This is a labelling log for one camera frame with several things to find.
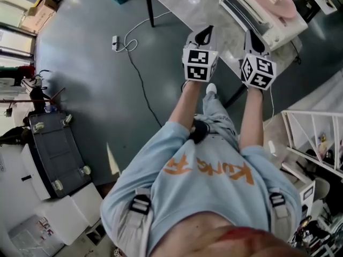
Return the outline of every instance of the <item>pink plate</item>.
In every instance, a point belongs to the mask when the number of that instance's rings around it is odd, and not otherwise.
[[[273,5],[269,0],[256,1],[276,16],[284,18],[294,18],[296,16],[296,7],[292,0],[278,0],[275,5]]]

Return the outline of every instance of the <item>light blue sweatshirt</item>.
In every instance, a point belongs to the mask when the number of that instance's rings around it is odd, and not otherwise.
[[[197,145],[188,137],[185,127],[167,122],[122,172],[101,207],[110,237],[116,207],[132,200],[138,187],[151,189],[154,219],[148,256],[175,224],[201,211],[219,214],[237,226],[270,231],[270,188],[281,189],[300,222],[299,193],[261,146],[237,152],[219,134],[209,134]]]

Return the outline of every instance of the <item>concrete floor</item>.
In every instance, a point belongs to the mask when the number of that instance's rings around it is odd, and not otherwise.
[[[156,0],[153,8],[155,16],[168,11]],[[96,185],[114,180],[107,144],[123,170],[159,129],[128,54],[111,50],[112,36],[119,35],[123,41],[125,34],[146,18],[145,0],[129,0],[123,5],[112,0],[64,0],[38,39],[37,68],[53,71],[44,77],[51,95],[66,87],[60,103],[74,115],[72,131]],[[132,59],[143,77],[151,107],[164,123],[181,94],[182,48],[191,31],[173,14],[155,24],[156,28],[151,28],[146,22],[129,39],[139,42]],[[276,112],[306,96],[343,65],[341,13],[328,17],[320,13],[309,27],[300,37],[302,65],[293,64],[273,84]],[[222,61],[212,81],[223,101],[241,84]],[[238,129],[244,102],[243,95],[228,109]],[[269,94],[265,95],[264,115],[265,119],[271,116]]]

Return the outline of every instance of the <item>gray cart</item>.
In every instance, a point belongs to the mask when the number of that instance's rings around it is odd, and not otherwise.
[[[85,166],[74,141],[65,112],[32,115],[29,119],[45,186],[51,185],[63,198],[91,181],[91,169]]]

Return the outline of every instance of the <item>white sneaker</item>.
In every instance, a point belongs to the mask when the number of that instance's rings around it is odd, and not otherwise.
[[[214,92],[217,93],[217,87],[215,86],[214,83],[209,83],[209,85],[206,88],[206,94],[209,92]]]

